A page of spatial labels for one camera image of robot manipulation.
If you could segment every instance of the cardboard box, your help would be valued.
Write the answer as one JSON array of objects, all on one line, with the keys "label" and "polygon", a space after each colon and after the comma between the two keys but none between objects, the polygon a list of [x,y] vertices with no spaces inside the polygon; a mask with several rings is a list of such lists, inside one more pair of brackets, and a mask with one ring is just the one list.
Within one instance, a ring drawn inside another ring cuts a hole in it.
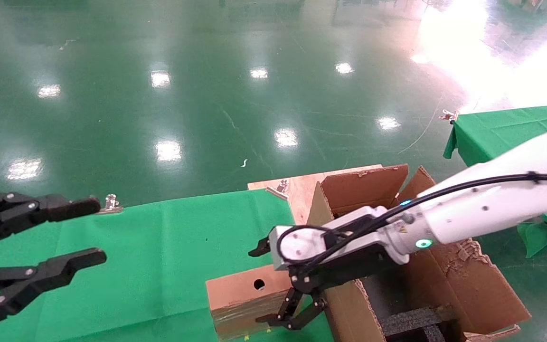
[{"label": "cardboard box", "polygon": [[[308,224],[323,225],[366,205],[392,208],[434,185],[419,167],[401,190],[407,176],[408,165],[404,164],[326,177],[315,187]],[[472,239],[420,251],[395,274],[401,282],[397,288],[402,288],[410,309],[451,305],[471,342],[491,342],[517,333],[516,324],[530,318],[499,269]],[[385,291],[371,294],[369,301],[367,282],[368,278],[358,279],[326,290],[326,316],[336,341],[386,340],[377,321],[381,310],[371,305],[385,303]]]},{"label": "cardboard box", "polygon": [[220,341],[269,328],[256,318],[278,312],[291,280],[273,265],[206,281],[210,314]]}]

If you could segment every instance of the open cardboard box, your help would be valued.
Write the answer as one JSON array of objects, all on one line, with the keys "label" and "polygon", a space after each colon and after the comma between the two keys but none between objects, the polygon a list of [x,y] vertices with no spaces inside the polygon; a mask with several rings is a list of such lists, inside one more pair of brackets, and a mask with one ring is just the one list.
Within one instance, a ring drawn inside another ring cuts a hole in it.
[{"label": "open cardboard box", "polygon": [[[315,187],[309,225],[323,225],[362,206],[392,208],[434,185],[423,167],[401,190],[408,165],[326,177]],[[411,256],[396,275],[408,309],[451,305],[466,340],[492,342],[518,333],[529,312],[499,269],[472,239],[438,245]],[[366,279],[326,290],[326,312],[337,342],[384,342],[378,310],[369,301]]]}]

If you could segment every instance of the green epoxy floor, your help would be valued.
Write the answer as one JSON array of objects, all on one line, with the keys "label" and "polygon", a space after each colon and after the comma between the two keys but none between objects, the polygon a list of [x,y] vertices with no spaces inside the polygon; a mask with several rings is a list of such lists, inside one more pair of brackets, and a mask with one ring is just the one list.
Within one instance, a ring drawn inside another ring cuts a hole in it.
[{"label": "green epoxy floor", "polygon": [[[464,164],[442,158],[442,109],[547,104],[546,10],[0,0],[0,192],[133,206],[404,162],[443,180]],[[509,340],[547,341],[547,249],[525,260],[513,230],[481,242],[534,315]]]}]

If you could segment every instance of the green led light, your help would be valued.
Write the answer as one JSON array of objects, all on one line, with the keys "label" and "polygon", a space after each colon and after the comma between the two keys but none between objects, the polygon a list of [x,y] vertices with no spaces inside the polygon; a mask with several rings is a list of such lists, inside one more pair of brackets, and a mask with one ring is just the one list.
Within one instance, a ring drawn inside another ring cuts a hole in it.
[{"label": "green led light", "polygon": [[415,246],[417,246],[417,248],[428,248],[432,246],[432,240],[422,238],[421,240],[417,240],[417,242],[415,242]]}]

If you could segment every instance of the green tablecloth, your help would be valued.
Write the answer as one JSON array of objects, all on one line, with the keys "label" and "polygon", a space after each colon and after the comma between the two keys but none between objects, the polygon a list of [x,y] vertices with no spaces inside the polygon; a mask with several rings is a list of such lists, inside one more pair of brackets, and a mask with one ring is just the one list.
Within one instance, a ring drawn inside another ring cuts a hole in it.
[{"label": "green tablecloth", "polygon": [[[145,204],[12,236],[0,242],[0,266],[33,266],[87,247],[104,249],[108,261],[1,322],[0,342],[215,342],[205,281],[270,264],[247,252],[274,225],[292,223],[286,201],[254,190]],[[272,329],[250,340],[332,336],[322,314],[302,331]]]},{"label": "green tablecloth", "polygon": [[444,150],[451,158],[458,149],[465,164],[488,162],[547,132],[547,106],[460,115]]}]

